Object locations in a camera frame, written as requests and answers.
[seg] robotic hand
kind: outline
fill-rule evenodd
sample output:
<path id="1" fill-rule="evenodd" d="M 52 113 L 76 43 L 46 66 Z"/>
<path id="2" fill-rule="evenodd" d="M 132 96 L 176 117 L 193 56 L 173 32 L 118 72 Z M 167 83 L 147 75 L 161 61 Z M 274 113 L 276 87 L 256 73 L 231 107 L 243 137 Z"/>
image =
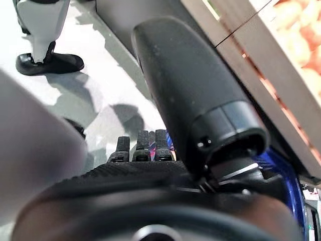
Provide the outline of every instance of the robotic hand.
<path id="1" fill-rule="evenodd" d="M 54 49 L 66 19 L 70 0 L 14 0 L 24 33 L 33 37 L 32 53 L 18 56 L 17 70 L 24 75 L 70 73 L 84 68 L 76 55 L 56 54 Z"/>
<path id="2" fill-rule="evenodd" d="M 141 23 L 132 40 L 181 161 L 164 131 L 155 161 L 147 132 L 131 162 L 121 137 L 109 162 L 30 202 L 12 241 L 301 241 L 286 183 L 254 161 L 268 131 L 217 51 L 169 17 Z"/>

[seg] white floor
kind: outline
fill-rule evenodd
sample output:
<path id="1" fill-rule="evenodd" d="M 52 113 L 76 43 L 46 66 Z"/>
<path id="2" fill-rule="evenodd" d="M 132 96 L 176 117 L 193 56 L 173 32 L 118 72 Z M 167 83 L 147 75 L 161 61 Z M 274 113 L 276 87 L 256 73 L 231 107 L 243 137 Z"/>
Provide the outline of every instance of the white floor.
<path id="1" fill-rule="evenodd" d="M 86 127 L 92 158 L 88 170 L 106 162 L 115 150 L 117 137 L 131 136 L 133 146 L 138 130 L 165 128 L 136 62 L 97 16 L 94 1 L 71 0 L 56 45 L 56 52 L 83 58 L 85 68 L 79 73 L 19 74 L 16 57 L 30 52 L 31 45 L 19 28 L 11 0 L 1 1 L 0 23 L 0 68 L 49 110 Z M 0 241 L 8 239 L 11 226 L 0 229 Z"/>

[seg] potato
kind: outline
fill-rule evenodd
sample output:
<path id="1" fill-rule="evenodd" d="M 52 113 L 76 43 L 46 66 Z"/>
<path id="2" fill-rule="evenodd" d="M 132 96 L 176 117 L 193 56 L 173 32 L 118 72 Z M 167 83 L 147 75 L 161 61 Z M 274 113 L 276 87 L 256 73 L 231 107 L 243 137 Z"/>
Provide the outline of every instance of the potato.
<path id="1" fill-rule="evenodd" d="M 321 76 L 310 68 L 302 68 L 302 76 L 310 91 L 318 96 L 321 94 Z"/>
<path id="2" fill-rule="evenodd" d="M 307 68 L 314 69 L 317 73 L 321 74 L 321 46 L 317 47 L 312 53 Z"/>
<path id="3" fill-rule="evenodd" d="M 290 0 L 280 0 L 280 1 L 278 1 L 276 4 L 280 4 L 280 3 L 288 2 L 288 1 L 290 1 Z"/>
<path id="4" fill-rule="evenodd" d="M 290 58 L 300 67 L 305 66 L 311 56 L 309 44 L 302 37 L 300 32 L 284 30 L 278 33 L 280 45 L 286 49 Z"/>
<path id="5" fill-rule="evenodd" d="M 316 4 L 319 9 L 319 17 L 317 18 L 318 21 L 321 21 L 321 1 L 316 1 Z"/>
<path id="6" fill-rule="evenodd" d="M 319 17 L 319 7 L 317 0 L 310 0 L 309 4 L 303 9 L 300 22 L 303 27 L 317 21 Z"/>
<path id="7" fill-rule="evenodd" d="M 321 21 L 316 21 L 301 28 L 300 32 L 309 43 L 311 50 L 321 45 Z"/>
<path id="8" fill-rule="evenodd" d="M 305 9 L 311 0 L 294 0 L 301 4 L 302 8 Z"/>
<path id="9" fill-rule="evenodd" d="M 300 20 L 302 7 L 298 2 L 288 1 L 274 6 L 276 18 L 274 24 L 277 30 L 288 29 Z"/>
<path id="10" fill-rule="evenodd" d="M 300 29 L 301 29 L 301 22 L 300 21 L 295 22 L 292 25 L 292 27 L 290 28 L 290 30 L 297 31 L 297 32 L 299 32 Z"/>

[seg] textured black surface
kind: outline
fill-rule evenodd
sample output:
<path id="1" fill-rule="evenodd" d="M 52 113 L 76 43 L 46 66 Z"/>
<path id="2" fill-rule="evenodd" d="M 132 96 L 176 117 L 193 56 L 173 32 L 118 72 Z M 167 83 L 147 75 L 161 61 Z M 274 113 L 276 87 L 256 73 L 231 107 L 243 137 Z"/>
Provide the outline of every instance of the textured black surface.
<path id="1" fill-rule="evenodd" d="M 40 74 L 65 74 L 77 72 L 84 68 L 83 60 L 72 54 L 52 54 L 52 59 L 47 64 L 35 64 L 31 54 L 22 54 L 17 57 L 16 69 L 24 75 L 40 75 Z"/>
<path id="2" fill-rule="evenodd" d="M 129 152 L 130 138 L 118 137 L 116 151 Z"/>
<path id="3" fill-rule="evenodd" d="M 108 162 L 129 162 L 129 152 L 116 151 L 110 155 Z"/>
<path id="4" fill-rule="evenodd" d="M 149 134 L 148 134 L 148 131 L 139 131 L 136 150 L 144 150 L 144 149 L 149 149 Z"/>
<path id="5" fill-rule="evenodd" d="M 169 173 L 183 174 L 187 170 L 183 162 L 129 162 L 129 163 L 106 163 L 100 165 L 96 169 L 86 173 L 82 177 L 74 178 L 73 180 L 86 177 L 109 177 L 109 176 L 127 176 L 140 175 L 142 173 Z"/>
<path id="6" fill-rule="evenodd" d="M 169 146 L 167 144 L 167 139 L 166 139 L 166 130 L 156 130 L 156 149 L 168 149 Z"/>
<path id="7" fill-rule="evenodd" d="M 148 149 L 136 150 L 132 157 L 133 162 L 150 162 L 151 156 Z"/>

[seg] black rubber grip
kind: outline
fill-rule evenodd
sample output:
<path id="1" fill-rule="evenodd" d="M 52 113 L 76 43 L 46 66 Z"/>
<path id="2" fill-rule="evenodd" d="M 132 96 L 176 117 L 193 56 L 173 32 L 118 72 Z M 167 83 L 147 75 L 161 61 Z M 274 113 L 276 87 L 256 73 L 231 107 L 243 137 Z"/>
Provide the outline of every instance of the black rubber grip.
<path id="1" fill-rule="evenodd" d="M 156 149 L 169 149 L 165 130 L 156 130 Z"/>
<path id="2" fill-rule="evenodd" d="M 149 149 L 149 134 L 148 131 L 139 131 L 137 137 L 136 150 Z"/>
<path id="3" fill-rule="evenodd" d="M 115 177 L 128 175 L 142 175 L 148 173 L 165 172 L 170 174 L 186 173 L 182 162 L 126 162 L 106 163 L 78 178 L 87 177 Z"/>
<path id="4" fill-rule="evenodd" d="M 129 152 L 130 138 L 129 137 L 118 137 L 117 141 L 117 152 Z"/>

